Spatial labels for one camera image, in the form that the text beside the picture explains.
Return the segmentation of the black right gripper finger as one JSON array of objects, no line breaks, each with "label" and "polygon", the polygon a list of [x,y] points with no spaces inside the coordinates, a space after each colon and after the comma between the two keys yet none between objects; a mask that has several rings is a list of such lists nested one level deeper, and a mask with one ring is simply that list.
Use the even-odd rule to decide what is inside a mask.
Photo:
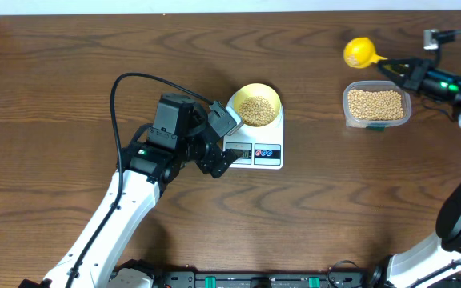
[{"label": "black right gripper finger", "polygon": [[424,62],[421,58],[397,58],[379,60],[377,67],[381,71],[393,74],[409,74]]},{"label": "black right gripper finger", "polygon": [[412,70],[406,67],[379,67],[379,72],[403,90],[417,91],[419,84],[411,78]]}]

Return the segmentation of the yellow measuring scoop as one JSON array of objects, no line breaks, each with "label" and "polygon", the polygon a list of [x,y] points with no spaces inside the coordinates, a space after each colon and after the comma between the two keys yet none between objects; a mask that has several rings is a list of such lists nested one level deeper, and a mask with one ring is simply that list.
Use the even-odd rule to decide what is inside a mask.
[{"label": "yellow measuring scoop", "polygon": [[354,38],[349,41],[344,48],[343,59],[349,67],[356,69],[367,68],[386,60],[376,54],[375,45],[369,38]]}]

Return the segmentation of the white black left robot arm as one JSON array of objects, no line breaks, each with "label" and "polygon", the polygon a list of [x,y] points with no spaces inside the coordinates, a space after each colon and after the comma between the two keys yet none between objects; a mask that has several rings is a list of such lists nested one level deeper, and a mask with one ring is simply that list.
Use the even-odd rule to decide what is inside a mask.
[{"label": "white black left robot arm", "polygon": [[41,282],[21,287],[109,287],[130,237],[160,198],[157,183],[139,172],[116,172],[106,196],[63,259]]}]

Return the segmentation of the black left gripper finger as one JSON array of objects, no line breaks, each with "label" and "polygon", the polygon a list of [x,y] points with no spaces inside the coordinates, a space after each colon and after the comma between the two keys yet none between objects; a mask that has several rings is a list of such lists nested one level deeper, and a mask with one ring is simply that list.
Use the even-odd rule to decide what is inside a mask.
[{"label": "black left gripper finger", "polygon": [[208,172],[213,178],[220,178],[237,159],[243,156],[241,150],[217,149],[210,157]]},{"label": "black left gripper finger", "polygon": [[231,116],[228,112],[218,114],[214,111],[202,114],[206,126],[200,133],[203,144],[215,144],[231,129]]}]

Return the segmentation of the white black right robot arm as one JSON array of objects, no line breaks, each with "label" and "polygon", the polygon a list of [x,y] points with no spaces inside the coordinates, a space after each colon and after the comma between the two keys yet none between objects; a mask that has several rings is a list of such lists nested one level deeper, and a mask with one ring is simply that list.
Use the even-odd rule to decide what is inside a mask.
[{"label": "white black right robot arm", "polygon": [[203,213],[224,229],[206,239],[214,263],[284,270],[349,253],[376,261],[370,287],[424,287],[461,270],[461,74],[437,59],[383,59],[345,50],[347,63],[376,63],[401,90],[448,104],[445,123],[337,131],[287,128],[284,171],[242,172],[208,190]]}]

